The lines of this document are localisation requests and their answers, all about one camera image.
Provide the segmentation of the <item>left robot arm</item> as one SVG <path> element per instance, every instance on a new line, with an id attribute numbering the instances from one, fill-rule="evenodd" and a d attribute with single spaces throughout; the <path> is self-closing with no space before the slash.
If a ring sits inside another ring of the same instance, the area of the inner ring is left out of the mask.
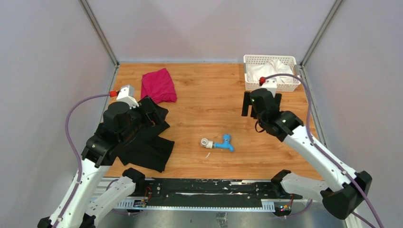
<path id="1" fill-rule="evenodd" d="M 138 106 L 122 100 L 111 103 L 82 153 L 75 152 L 78 170 L 65 197 L 53 214 L 42 218 L 37 227 L 95 228 L 125 197 L 141 196 L 145 192 L 145 177 L 130 168 L 113 187 L 93 200 L 100 181 L 116 158 L 124 155 L 125 147 L 141 130 L 165 127 L 168 112 L 148 96 L 140 100 Z"/>

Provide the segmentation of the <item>blue water faucet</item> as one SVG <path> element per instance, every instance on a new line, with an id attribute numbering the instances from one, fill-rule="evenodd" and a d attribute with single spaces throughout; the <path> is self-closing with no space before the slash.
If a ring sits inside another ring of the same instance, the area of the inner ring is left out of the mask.
<path id="1" fill-rule="evenodd" d="M 222 143 L 213 143 L 214 148 L 219 148 L 219 149 L 226 149 L 229 150 L 230 152 L 234 152 L 235 149 L 231 145 L 231 136 L 229 134 L 224 134 L 223 135 L 223 142 Z"/>

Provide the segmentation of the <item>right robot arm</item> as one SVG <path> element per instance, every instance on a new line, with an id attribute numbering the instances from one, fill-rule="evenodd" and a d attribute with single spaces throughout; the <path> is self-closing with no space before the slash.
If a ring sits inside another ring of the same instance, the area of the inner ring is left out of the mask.
<path id="1" fill-rule="evenodd" d="M 346 219 L 364 201 L 372 176 L 366 171 L 357 172 L 334 156 L 293 112 L 280 110 L 280 100 L 281 94 L 273 95 L 264 88 L 245 92 L 241 115 L 251 111 L 262 132 L 293 148 L 323 179 L 282 170 L 271 179 L 272 194 L 280 199 L 294 194 L 321 202 L 331 215 Z"/>

